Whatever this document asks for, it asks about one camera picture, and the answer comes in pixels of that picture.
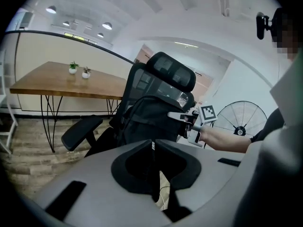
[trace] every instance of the office chair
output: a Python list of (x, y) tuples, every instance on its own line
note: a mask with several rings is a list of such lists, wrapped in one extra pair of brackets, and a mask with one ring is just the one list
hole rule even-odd
[(194, 103), (190, 93), (196, 83), (195, 73), (163, 52), (156, 53), (146, 64), (135, 63), (128, 75), (122, 101), (113, 119), (96, 140), (93, 131), (103, 122), (102, 118), (92, 115), (70, 127), (61, 137), (63, 145), (73, 151), (84, 139), (91, 149), (86, 156), (116, 147), (116, 134), (123, 114), (145, 95), (167, 96), (179, 102), (184, 112)]

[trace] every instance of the person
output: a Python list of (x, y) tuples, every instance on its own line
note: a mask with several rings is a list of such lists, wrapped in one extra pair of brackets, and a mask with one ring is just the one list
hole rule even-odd
[[(278, 49), (287, 52), (288, 59), (293, 61), (302, 46), (297, 24), (292, 20), (291, 14), (282, 8), (276, 10), (274, 18), (276, 18), (276, 24), (271, 31), (273, 42), (276, 43)], [(228, 134), (216, 128), (202, 126), (199, 141), (204, 141), (215, 150), (245, 153), (251, 143), (264, 140), (269, 133), (283, 126), (284, 120), (277, 108), (269, 116), (264, 128), (252, 138)]]

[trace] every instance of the cable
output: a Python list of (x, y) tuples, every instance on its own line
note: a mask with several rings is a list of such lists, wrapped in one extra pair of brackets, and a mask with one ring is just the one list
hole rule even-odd
[[(163, 188), (166, 188), (166, 187), (170, 187), (170, 186), (161, 187), (159, 192), (161, 192), (161, 190), (162, 190)], [(164, 206), (163, 210), (165, 210), (165, 202), (164, 202), (164, 199), (163, 199), (163, 198), (162, 198), (162, 201), (163, 201), (163, 206)]]

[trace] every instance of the window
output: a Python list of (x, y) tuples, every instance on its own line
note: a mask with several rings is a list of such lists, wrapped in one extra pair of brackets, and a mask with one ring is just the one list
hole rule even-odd
[(69, 36), (69, 37), (73, 37), (73, 38), (76, 38), (78, 40), (84, 40), (84, 41), (87, 41), (91, 44), (98, 44), (96, 41), (93, 41), (93, 40), (89, 40), (87, 38), (83, 38), (81, 36), (78, 36), (78, 35), (73, 35), (73, 34), (69, 34), (69, 33), (64, 33), (65, 36)]

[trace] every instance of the ceiling light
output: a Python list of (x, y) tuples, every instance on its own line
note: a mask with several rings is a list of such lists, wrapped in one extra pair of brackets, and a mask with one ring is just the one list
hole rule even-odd
[(49, 12), (49, 13), (57, 13), (56, 10), (57, 10), (57, 9), (56, 9), (56, 7), (55, 7), (54, 5), (49, 6), (49, 7), (46, 9), (46, 11)]
[(183, 44), (186, 46), (191, 46), (191, 47), (195, 47), (195, 48), (199, 48), (198, 46), (192, 45), (192, 44), (185, 44), (185, 43), (180, 43), (180, 42), (175, 42), (176, 44)]
[(104, 23), (102, 26), (103, 26), (104, 28), (109, 29), (109, 30), (112, 30), (112, 29), (113, 29), (112, 24), (111, 24), (111, 23), (108, 23), (108, 22)]

